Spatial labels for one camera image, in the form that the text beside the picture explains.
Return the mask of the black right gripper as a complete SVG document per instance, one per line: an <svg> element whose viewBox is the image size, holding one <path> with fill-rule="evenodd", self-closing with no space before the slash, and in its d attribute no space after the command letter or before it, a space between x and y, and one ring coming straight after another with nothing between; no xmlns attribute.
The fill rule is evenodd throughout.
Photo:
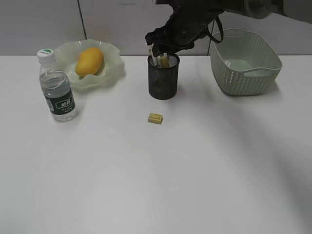
<svg viewBox="0 0 312 234"><path fill-rule="evenodd" d="M175 11L164 26L145 36L147 45L152 46L154 57L175 54L194 47L194 41L210 23L210 14L188 9Z"/></svg>

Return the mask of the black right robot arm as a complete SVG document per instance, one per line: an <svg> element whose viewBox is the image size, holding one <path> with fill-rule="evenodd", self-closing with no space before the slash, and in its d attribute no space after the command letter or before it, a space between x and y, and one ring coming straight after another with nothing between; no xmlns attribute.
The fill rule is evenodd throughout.
<svg viewBox="0 0 312 234"><path fill-rule="evenodd" d="M196 40L206 36L215 43L221 43L221 39L214 38L208 31L208 25L215 21L223 34L219 15L224 12L257 20L274 13L301 22L312 21L310 0L161 0L155 3L168 4L173 9L164 26L145 36L155 56L192 49Z"/></svg>

